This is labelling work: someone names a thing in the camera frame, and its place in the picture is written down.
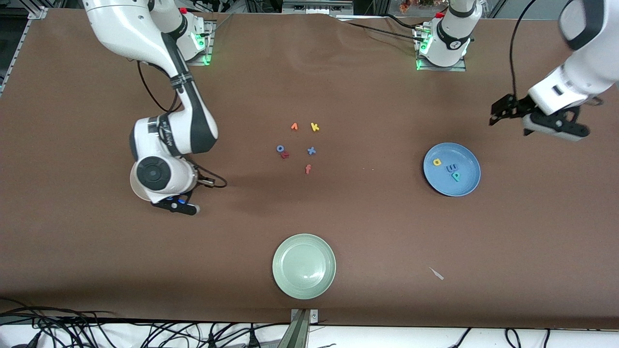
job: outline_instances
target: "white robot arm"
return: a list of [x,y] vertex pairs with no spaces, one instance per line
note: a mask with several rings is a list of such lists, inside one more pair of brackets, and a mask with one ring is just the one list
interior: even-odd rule
[[572,55],[527,97],[515,100],[510,94],[494,103],[490,126],[522,118],[525,136],[540,131],[578,141],[589,135],[589,128],[577,123],[580,105],[619,80],[619,1],[570,0],[559,27]]
[[131,170],[134,192],[158,204],[191,191],[198,172],[181,155],[207,152],[215,144],[218,131],[175,39],[157,27],[147,0],[85,0],[84,7],[103,46],[161,69],[184,106],[181,111],[136,122],[129,139],[136,160]]
[[434,18],[424,26],[430,27],[428,43],[419,53],[439,67],[452,66],[465,54],[470,36],[482,16],[478,0],[451,0],[443,18]]
[[149,0],[148,7],[157,28],[176,40],[185,61],[205,50],[203,18],[178,9],[174,0]]

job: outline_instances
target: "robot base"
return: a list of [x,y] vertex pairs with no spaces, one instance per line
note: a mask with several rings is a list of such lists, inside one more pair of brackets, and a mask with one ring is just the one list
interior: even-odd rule
[[[425,22],[423,25],[418,25],[413,31],[413,37],[419,37],[424,40],[428,39],[428,34],[430,33],[430,23]],[[460,58],[458,63],[449,66],[442,67],[436,66],[424,57],[420,50],[422,46],[425,44],[425,41],[415,41],[415,59],[417,60],[417,70],[432,70],[432,71],[466,71],[466,64],[464,63],[464,57]]]

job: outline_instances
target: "metal mounting bracket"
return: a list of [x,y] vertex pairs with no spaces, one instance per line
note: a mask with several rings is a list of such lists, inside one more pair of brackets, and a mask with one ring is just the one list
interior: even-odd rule
[[[295,314],[297,314],[300,310],[291,310],[290,311],[290,321],[295,319]],[[310,324],[318,324],[318,310],[309,310],[309,323]]]
[[28,14],[28,19],[32,20],[32,19],[44,19],[45,16],[47,15],[47,7],[43,7],[43,6],[37,6],[37,11],[31,11]]
[[277,348],[306,348],[311,320],[318,321],[318,310],[292,310],[292,322]]
[[215,28],[217,28],[216,20],[204,21],[204,50],[198,53],[191,60],[187,61],[187,65],[206,66],[210,64],[210,59],[213,55],[213,45],[215,44]]

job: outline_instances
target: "brown table surface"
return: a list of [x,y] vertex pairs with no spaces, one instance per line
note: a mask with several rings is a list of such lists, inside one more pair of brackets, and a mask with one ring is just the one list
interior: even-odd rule
[[[619,327],[617,89],[583,108],[592,134],[578,143],[523,137],[516,120],[488,127],[511,90],[513,23],[480,21],[468,71],[444,73],[416,71],[406,39],[325,15],[234,15],[212,64],[192,68],[220,130],[196,159],[230,187],[198,190],[188,217],[129,187],[128,134],[159,114],[136,64],[102,47],[83,11],[50,10],[0,98],[0,294],[133,318],[273,322],[318,308],[329,324]],[[522,24],[515,52],[521,94],[569,55],[556,22],[539,21]],[[166,78],[145,77],[169,103]],[[425,181],[440,142],[479,159],[472,194]],[[313,300],[272,277],[296,233],[337,258]]]

